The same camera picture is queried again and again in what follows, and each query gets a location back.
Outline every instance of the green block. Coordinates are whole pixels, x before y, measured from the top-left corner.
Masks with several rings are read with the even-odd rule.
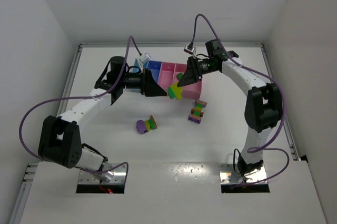
[[[170,99],[175,98],[175,94],[174,94],[174,92],[172,91],[171,87],[168,87],[167,93],[168,93],[168,95],[170,96]]]
[[[179,74],[177,75],[177,79],[180,80],[180,79],[183,77],[183,75],[184,75],[183,73],[179,73]]]
[[[151,119],[148,120],[148,123],[150,124],[151,129],[156,129],[156,126]]]

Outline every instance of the colorful toy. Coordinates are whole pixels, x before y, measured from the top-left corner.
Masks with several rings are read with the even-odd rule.
[[[135,66],[140,66],[138,61],[135,60]],[[178,82],[179,76],[185,73],[187,69],[186,64],[181,63],[171,63],[171,62],[160,62],[149,60],[143,64],[144,69],[151,70],[152,77],[154,81],[168,93],[170,85]],[[131,72],[137,72],[138,69],[131,69]],[[202,90],[202,81],[190,84],[183,87],[183,92],[181,96],[187,99],[199,99]]]
[[[177,75],[177,79],[180,80],[180,79],[183,77],[183,75],[184,75],[183,73],[179,73],[179,74]]]
[[[206,102],[201,100],[195,100],[195,108],[192,108],[191,115],[189,116],[189,120],[200,124],[201,117],[204,115],[202,109],[205,108],[207,105]]]
[[[182,98],[182,93],[183,93],[183,88],[178,87],[178,82],[172,84],[170,87],[167,89],[167,93],[170,96],[170,99],[176,98],[176,99],[181,99]]]
[[[140,134],[144,134],[149,132],[151,129],[157,129],[157,124],[153,118],[153,116],[150,116],[149,120],[138,120],[136,122],[136,128]]]

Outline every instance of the metal base plate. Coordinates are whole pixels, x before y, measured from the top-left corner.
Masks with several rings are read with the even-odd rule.
[[[111,163],[113,167],[118,164],[119,163]],[[102,181],[100,184],[100,179],[98,177],[81,170],[78,176],[76,193],[105,193],[100,188],[100,185],[102,185],[102,187],[106,190],[112,190],[112,193],[124,193],[126,166],[120,166],[113,171],[109,171],[108,173],[110,179],[109,182]]]
[[[254,170],[245,174],[243,177],[235,173],[232,163],[220,163],[220,185],[221,191],[224,193],[245,193],[245,192],[270,192],[268,181],[263,181],[249,186],[233,187],[236,184],[259,182],[267,178],[265,167],[262,165],[260,170]]]

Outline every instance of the white floor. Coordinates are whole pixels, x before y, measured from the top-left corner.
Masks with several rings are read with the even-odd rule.
[[[228,49],[266,73],[259,47]],[[185,63],[188,56],[182,47],[141,51],[167,62]],[[84,48],[71,96],[88,94],[108,59],[124,53],[124,47]],[[129,65],[135,57],[131,49]],[[325,223],[306,162],[291,161],[270,181],[270,193],[221,194],[217,164],[243,148],[245,96],[217,72],[204,77],[200,99],[208,105],[198,125],[187,120],[191,100],[126,91],[81,133],[82,142],[111,162],[130,162],[125,194],[75,194],[77,170],[40,163],[21,223]],[[68,109],[75,103],[69,101]],[[139,135],[136,121],[151,114],[158,129]],[[289,152],[284,131],[271,146]],[[283,153],[265,151],[264,161],[272,175],[286,160]]]

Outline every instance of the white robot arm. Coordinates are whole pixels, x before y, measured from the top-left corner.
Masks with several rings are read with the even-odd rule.
[[[96,81],[95,88],[89,96],[72,109],[58,117],[48,116],[42,126],[38,155],[48,161],[67,168],[84,168],[91,171],[102,171],[107,164],[107,157],[93,147],[81,142],[81,131],[99,112],[114,104],[123,94],[123,89],[139,89],[145,96],[166,96],[166,92],[154,81],[148,69],[137,73],[124,70],[116,87],[104,95],[115,84],[122,70],[124,57],[115,56]]]
[[[281,93],[274,83],[266,83],[239,66],[242,65],[242,61],[235,52],[229,51],[239,65],[229,60],[217,40],[207,42],[206,48],[207,59],[189,57],[186,72],[178,82],[178,86],[193,84],[200,81],[203,74],[220,71],[232,79],[246,95],[245,120],[249,128],[245,146],[237,163],[240,174],[244,175],[261,168],[263,164],[263,150],[249,153],[248,149],[265,145],[272,128],[281,119],[283,113]]]

